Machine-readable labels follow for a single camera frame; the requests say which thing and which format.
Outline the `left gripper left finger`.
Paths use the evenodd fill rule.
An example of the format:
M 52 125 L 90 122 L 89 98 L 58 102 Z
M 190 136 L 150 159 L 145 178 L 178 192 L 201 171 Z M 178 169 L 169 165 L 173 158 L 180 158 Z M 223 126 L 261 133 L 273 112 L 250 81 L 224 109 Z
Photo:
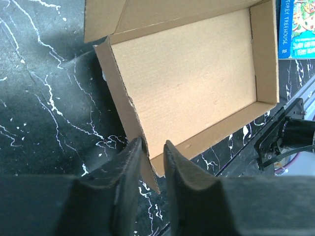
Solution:
M 141 154 L 142 140 L 135 138 L 112 160 L 82 177 L 1 176 L 1 235 L 132 235 Z

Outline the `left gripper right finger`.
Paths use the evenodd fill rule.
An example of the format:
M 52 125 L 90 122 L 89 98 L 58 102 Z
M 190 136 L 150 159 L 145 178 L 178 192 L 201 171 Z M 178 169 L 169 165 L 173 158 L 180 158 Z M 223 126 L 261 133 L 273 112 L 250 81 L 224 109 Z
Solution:
M 215 177 L 166 141 L 163 148 L 173 236 L 312 236 L 315 178 Z

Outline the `cardboard box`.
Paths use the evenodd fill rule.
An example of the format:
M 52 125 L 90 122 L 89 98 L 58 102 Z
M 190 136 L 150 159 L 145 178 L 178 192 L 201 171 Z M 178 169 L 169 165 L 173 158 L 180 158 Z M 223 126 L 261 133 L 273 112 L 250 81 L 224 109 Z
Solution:
M 124 132 L 142 137 L 155 191 L 170 140 L 188 159 L 279 102 L 273 0 L 87 0 L 94 49 Z

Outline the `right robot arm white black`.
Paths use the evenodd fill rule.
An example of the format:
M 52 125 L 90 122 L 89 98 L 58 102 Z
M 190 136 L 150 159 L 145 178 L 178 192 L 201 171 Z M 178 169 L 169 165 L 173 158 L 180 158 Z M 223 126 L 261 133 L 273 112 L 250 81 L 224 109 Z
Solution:
M 305 115 L 304 100 L 296 98 L 270 120 L 254 146 L 259 170 L 264 171 L 293 154 L 315 152 L 315 122 L 305 120 Z

